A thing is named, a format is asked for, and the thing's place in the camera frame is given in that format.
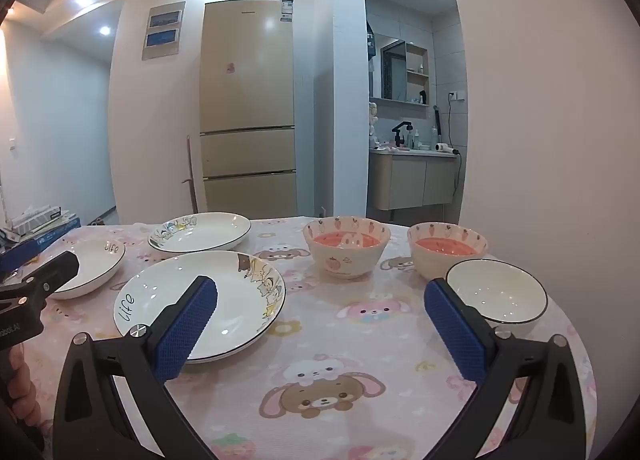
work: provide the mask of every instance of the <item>bowl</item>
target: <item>bowl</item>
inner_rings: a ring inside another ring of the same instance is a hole
[[[174,218],[151,235],[149,245],[173,257],[200,251],[228,251],[247,236],[251,222],[235,213],[198,213]]]
[[[427,281],[443,278],[456,263],[482,258],[487,252],[486,238],[471,229],[445,222],[424,222],[409,228],[407,233],[414,267]],[[433,239],[430,250],[418,241]]]
[[[44,251],[44,263],[65,251],[78,257],[78,274],[67,281],[51,299],[73,299],[92,293],[111,280],[118,272],[125,254],[125,245],[116,240],[86,240],[78,243],[61,243]]]
[[[545,288],[528,272],[498,260],[467,260],[447,273],[447,283],[489,325],[524,337],[546,311]]]
[[[314,261],[329,275],[345,279],[372,271],[391,238],[384,224],[357,216],[314,220],[302,234]]]

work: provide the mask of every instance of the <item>blue box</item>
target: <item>blue box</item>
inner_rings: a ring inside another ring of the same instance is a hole
[[[23,266],[29,260],[35,258],[49,247],[53,242],[62,238],[72,229],[80,227],[80,219],[72,218],[64,225],[53,228],[44,234],[30,238],[17,246],[12,247],[4,254],[0,255],[0,273],[11,273],[15,269]]]

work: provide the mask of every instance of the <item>refrigerator sticker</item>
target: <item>refrigerator sticker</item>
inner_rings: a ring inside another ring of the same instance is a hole
[[[293,14],[293,0],[283,0],[282,1],[282,14],[292,15]]]

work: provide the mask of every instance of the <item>white bowl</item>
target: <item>white bowl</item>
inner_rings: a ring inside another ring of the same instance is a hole
[[[216,282],[218,305],[189,355],[190,363],[222,359],[249,346],[284,305],[284,280],[268,262],[232,251],[189,253],[131,278],[113,306],[118,331],[124,335],[133,325],[151,325],[199,275]]]
[[[491,326],[518,337],[530,332],[548,306],[542,284],[528,272],[498,260],[467,260],[447,273],[447,283]]]
[[[456,263],[482,258],[487,253],[486,238],[471,229],[446,222],[424,222],[407,231],[411,256],[416,270],[427,280],[443,278]],[[466,244],[476,253],[473,255],[448,255],[419,246],[416,242],[423,238],[443,238]]]
[[[77,244],[58,244],[46,249],[44,263],[71,251],[78,257],[78,275],[67,281],[49,297],[52,299],[72,299],[89,294],[107,281],[120,268],[125,246],[114,240],[86,240]]]
[[[340,234],[337,245],[318,243],[314,239],[333,233]],[[314,261],[329,275],[337,278],[357,278],[372,271],[391,238],[388,227],[369,218],[336,216],[314,220],[302,230]],[[377,244],[365,247],[371,236]]]
[[[165,253],[226,251],[251,229],[248,218],[234,213],[198,213],[169,220],[149,235],[149,245]]]

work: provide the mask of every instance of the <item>carrot print bowl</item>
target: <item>carrot print bowl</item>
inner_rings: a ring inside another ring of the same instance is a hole
[[[486,238],[471,229],[444,222],[424,222],[407,233],[416,270],[427,280],[444,278],[458,262],[482,258]]]
[[[357,278],[372,271],[391,238],[380,222],[336,216],[309,222],[302,230],[319,267],[337,278]]]

